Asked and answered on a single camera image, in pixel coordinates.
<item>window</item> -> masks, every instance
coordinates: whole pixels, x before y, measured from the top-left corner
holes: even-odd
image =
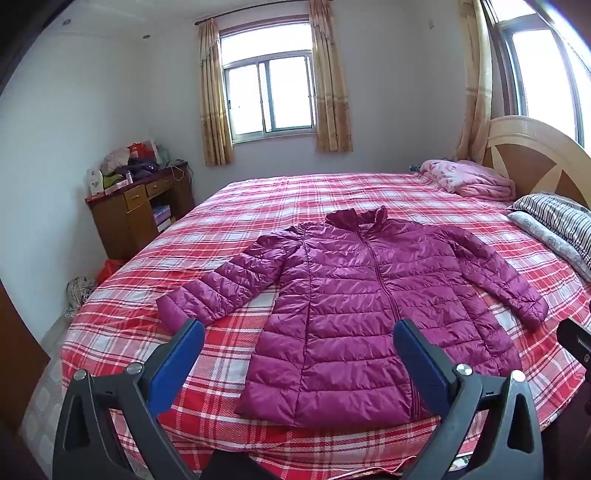
[[[224,36],[221,48],[232,142],[314,131],[309,23]]]
[[[489,0],[507,53],[517,112],[591,149],[591,73],[523,0]]]

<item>curtain rod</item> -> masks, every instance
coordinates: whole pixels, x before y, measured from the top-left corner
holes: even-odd
[[[277,2],[269,2],[269,3],[266,3],[266,4],[251,5],[249,7],[238,8],[236,10],[231,10],[229,12],[224,12],[224,13],[219,14],[219,15],[214,15],[213,17],[204,18],[203,20],[198,20],[198,21],[195,22],[195,25],[202,24],[202,23],[206,22],[207,20],[211,20],[212,18],[219,18],[219,17],[223,17],[224,15],[235,14],[237,12],[244,12],[244,10],[250,10],[251,8],[266,7],[267,5],[290,4],[292,2],[305,2],[305,1],[306,0],[278,0]]]

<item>purple puffer jacket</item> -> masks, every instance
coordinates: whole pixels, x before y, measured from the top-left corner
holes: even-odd
[[[429,416],[392,344],[409,318],[455,363],[521,368],[513,342],[470,284],[531,331],[548,305],[496,251],[456,226],[341,210],[260,237],[199,280],[158,299],[175,332],[206,326],[275,281],[280,293],[252,354],[237,413],[295,427],[387,427]]]

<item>wooden desk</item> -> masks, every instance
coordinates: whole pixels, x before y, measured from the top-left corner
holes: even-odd
[[[166,168],[150,178],[89,204],[107,256],[130,260],[160,233],[152,207],[170,205],[170,214],[181,219],[195,208],[187,166]]]

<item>white wall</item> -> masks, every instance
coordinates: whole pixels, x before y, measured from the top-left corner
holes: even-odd
[[[261,18],[307,13],[307,3],[261,7],[219,19],[228,28]],[[202,201],[228,183],[258,177],[331,172],[405,172],[425,160],[423,45],[412,2],[335,0],[336,37],[348,87],[354,152],[318,154],[303,136],[238,144],[235,161],[205,167],[199,121],[197,27],[153,35],[148,46],[150,131],[173,158],[187,160]]]
[[[452,157],[466,109],[464,49],[457,0],[411,0],[411,3],[423,51],[424,155]]]
[[[138,52],[45,33],[0,96],[0,278],[38,340],[65,307],[67,282],[106,259],[86,169],[145,138]]]

